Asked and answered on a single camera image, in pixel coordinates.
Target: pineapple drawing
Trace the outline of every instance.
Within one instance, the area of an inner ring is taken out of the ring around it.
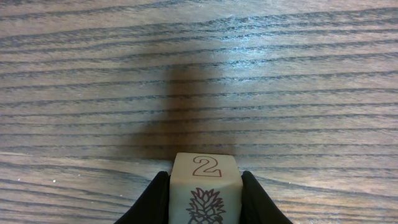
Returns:
[[[220,192],[214,192],[211,190],[202,190],[197,188],[197,191],[191,191],[193,198],[189,205],[191,208],[187,208],[191,219],[188,224],[223,224],[222,210],[224,207],[223,199],[219,198]]]

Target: number 2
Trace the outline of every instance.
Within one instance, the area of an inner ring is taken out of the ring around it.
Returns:
[[[210,156],[196,156],[193,158],[194,163],[202,164],[202,166],[195,169],[192,175],[202,176],[202,177],[222,177],[221,170],[211,170],[218,165],[218,161]]]

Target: red number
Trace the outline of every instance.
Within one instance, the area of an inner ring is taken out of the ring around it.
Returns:
[[[202,164],[202,166],[195,169],[192,175],[203,176],[203,177],[222,177],[221,170],[212,170],[218,165],[218,161],[210,156],[196,156],[193,158],[194,163]]]

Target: pineapple illustration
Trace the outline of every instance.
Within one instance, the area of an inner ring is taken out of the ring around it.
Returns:
[[[197,191],[191,191],[193,198],[189,205],[191,208],[187,208],[191,219],[188,224],[223,224],[222,210],[224,202],[218,195],[220,192],[214,192],[211,190],[202,190],[197,187]]]

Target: die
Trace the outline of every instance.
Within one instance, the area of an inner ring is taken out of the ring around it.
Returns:
[[[180,152],[170,178],[169,224],[238,224],[242,189],[233,156]]]

